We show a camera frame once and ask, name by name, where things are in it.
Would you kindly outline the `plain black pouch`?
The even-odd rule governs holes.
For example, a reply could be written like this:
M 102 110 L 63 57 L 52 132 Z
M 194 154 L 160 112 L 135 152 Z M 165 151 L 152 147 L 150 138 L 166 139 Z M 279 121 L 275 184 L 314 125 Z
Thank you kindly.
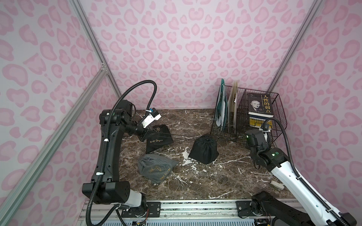
M 151 153 L 163 146 L 173 144 L 173 138 L 167 125 L 155 125 L 154 132 L 147 139 L 146 154 Z

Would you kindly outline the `grey hair dryer pouch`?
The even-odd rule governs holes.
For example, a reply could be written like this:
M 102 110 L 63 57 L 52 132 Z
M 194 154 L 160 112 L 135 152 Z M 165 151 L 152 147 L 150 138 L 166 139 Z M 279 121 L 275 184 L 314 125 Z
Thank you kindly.
M 161 184 L 178 164 L 178 161 L 159 154 L 146 154 L 138 160 L 138 170 L 152 183 Z

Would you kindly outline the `black pouch gold print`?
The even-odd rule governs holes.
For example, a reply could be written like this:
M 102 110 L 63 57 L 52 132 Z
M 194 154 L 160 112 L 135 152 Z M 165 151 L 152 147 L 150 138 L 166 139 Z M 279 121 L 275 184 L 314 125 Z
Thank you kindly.
M 217 141 L 210 134 L 204 134 L 194 141 L 189 158 L 203 164 L 214 162 L 219 156 Z

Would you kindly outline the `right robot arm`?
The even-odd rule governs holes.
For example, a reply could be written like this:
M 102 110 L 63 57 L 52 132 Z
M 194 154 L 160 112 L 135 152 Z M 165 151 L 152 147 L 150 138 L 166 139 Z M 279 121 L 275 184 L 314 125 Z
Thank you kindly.
M 272 148 L 267 119 L 259 129 L 246 131 L 247 144 L 253 163 L 265 167 L 294 195 L 304 212 L 296 210 L 262 191 L 252 196 L 250 211 L 254 215 L 273 216 L 272 222 L 281 220 L 290 226 L 355 226 L 356 219 L 350 213 L 342 213 L 328 202 L 297 170 L 292 159 L 288 136 L 282 123 L 272 118 L 281 128 L 286 152 Z

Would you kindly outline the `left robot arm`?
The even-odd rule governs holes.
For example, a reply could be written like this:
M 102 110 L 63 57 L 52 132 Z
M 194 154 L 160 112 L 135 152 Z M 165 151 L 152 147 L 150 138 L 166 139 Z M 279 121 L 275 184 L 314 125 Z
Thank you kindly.
M 137 87 L 152 84 L 153 93 L 146 107 L 144 117 L 136 122 L 132 116 L 133 103 L 125 97 Z M 91 226 L 92 206 L 94 204 L 111 204 L 112 208 L 98 223 L 103 225 L 113 212 L 120 216 L 120 210 L 130 210 L 134 215 L 148 217 L 150 210 L 143 193 L 131 189 L 130 182 L 120 181 L 119 156 L 124 134 L 136 135 L 143 142 L 152 133 L 152 127 L 146 119 L 158 120 L 158 111 L 151 108 L 151 103 L 156 95 L 157 84 L 153 80 L 144 80 L 126 90 L 116 101 L 111 109 L 103 110 L 99 116 L 101 125 L 101 144 L 95 171 L 90 183 L 84 183 L 82 193 L 88 197 L 85 223 Z

